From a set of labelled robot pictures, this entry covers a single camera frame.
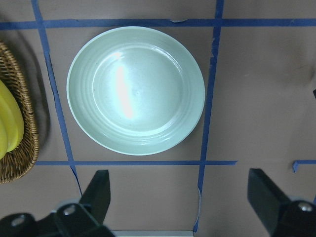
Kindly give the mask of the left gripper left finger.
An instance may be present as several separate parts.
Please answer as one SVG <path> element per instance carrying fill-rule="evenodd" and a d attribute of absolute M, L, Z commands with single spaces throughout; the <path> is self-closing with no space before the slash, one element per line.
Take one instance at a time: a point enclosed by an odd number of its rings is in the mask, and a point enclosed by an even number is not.
<path fill-rule="evenodd" d="M 92 217 L 103 224 L 111 202 L 110 176 L 108 170 L 97 170 L 79 203 Z"/>

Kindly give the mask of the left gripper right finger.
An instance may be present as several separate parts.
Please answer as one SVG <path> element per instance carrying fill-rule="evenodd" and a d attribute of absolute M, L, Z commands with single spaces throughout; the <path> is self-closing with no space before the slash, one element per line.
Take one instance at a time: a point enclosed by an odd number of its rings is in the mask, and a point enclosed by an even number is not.
<path fill-rule="evenodd" d="M 291 231 L 287 211 L 292 200 L 261 169 L 248 173 L 247 199 L 267 231 Z"/>

